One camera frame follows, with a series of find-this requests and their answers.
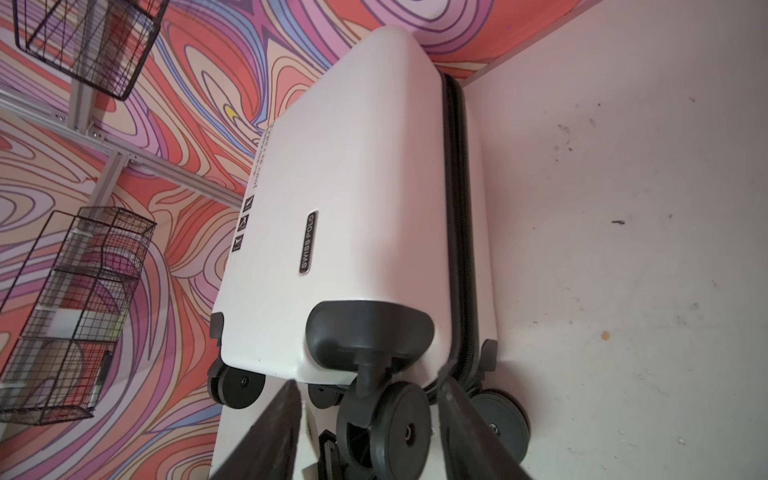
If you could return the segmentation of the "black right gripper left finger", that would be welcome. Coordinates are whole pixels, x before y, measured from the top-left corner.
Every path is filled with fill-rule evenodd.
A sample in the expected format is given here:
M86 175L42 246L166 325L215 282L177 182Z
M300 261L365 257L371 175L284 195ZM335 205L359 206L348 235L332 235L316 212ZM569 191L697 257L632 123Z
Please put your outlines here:
M211 479L292 479L298 448L302 400L287 381Z

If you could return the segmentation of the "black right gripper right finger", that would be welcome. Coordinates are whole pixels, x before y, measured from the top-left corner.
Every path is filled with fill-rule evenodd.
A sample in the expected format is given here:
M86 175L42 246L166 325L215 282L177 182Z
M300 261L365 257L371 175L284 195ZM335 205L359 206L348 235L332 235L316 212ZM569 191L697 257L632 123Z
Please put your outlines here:
M521 466L531 438L520 403L500 390L469 396L452 375L437 377L440 440L448 479L528 479Z

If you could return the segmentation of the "black white suitcase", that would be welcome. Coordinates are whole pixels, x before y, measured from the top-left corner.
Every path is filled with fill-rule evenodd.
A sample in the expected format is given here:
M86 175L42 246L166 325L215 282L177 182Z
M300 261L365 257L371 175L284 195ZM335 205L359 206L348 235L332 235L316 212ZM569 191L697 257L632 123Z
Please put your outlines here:
M483 166L457 80L415 36L371 32L264 132L210 320L217 403L268 379L336 410L322 479L444 465L437 377L497 365Z

